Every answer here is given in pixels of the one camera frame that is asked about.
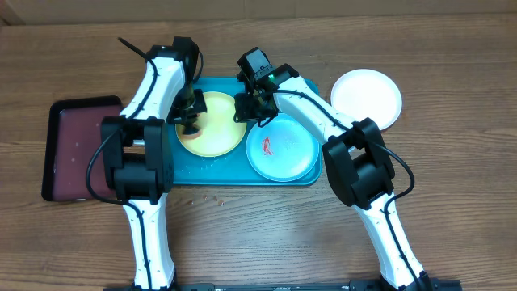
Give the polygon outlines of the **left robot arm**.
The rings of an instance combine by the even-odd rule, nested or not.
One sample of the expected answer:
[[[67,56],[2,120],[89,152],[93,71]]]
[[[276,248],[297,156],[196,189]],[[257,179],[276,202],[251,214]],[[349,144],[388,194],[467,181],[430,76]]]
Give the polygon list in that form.
[[[112,201],[126,213],[132,235],[136,271],[131,290],[172,290],[175,265],[166,228],[166,200],[174,182],[170,125],[194,126],[207,105],[193,87],[203,68],[198,45],[177,36],[172,45],[154,45],[147,53],[129,42],[125,46],[143,57],[145,76],[131,103],[101,124],[101,158]]]

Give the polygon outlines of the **white plastic plate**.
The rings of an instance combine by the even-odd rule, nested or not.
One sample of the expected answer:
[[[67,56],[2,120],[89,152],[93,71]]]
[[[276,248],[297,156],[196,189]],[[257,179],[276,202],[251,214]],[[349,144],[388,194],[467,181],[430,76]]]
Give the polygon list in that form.
[[[393,125],[402,110],[397,84],[387,75],[370,69],[352,70],[342,75],[333,85],[330,103],[358,121],[370,118],[380,130]]]

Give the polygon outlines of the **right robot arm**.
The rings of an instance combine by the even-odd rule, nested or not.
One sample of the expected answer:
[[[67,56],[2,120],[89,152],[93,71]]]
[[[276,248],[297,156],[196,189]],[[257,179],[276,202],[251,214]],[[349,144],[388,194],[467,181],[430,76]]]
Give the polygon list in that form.
[[[394,162],[415,183],[409,166],[385,145],[382,130],[401,112],[401,92],[387,75],[371,69],[342,75],[325,101],[288,64],[239,61],[245,91],[237,95],[237,122],[271,120],[285,113],[322,146],[334,194],[359,214],[380,264],[383,290],[431,290],[431,278],[414,255],[397,214]]]

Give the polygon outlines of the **yellow-green plastic plate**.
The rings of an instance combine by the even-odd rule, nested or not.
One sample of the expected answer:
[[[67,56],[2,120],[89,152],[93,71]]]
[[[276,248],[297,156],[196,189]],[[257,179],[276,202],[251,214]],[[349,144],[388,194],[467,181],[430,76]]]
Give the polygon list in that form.
[[[201,157],[217,157],[227,154],[242,141],[246,123],[236,123],[235,100],[226,93],[204,92],[207,111],[198,116],[194,126],[200,131],[185,135],[183,125],[176,126],[180,143],[191,153]]]

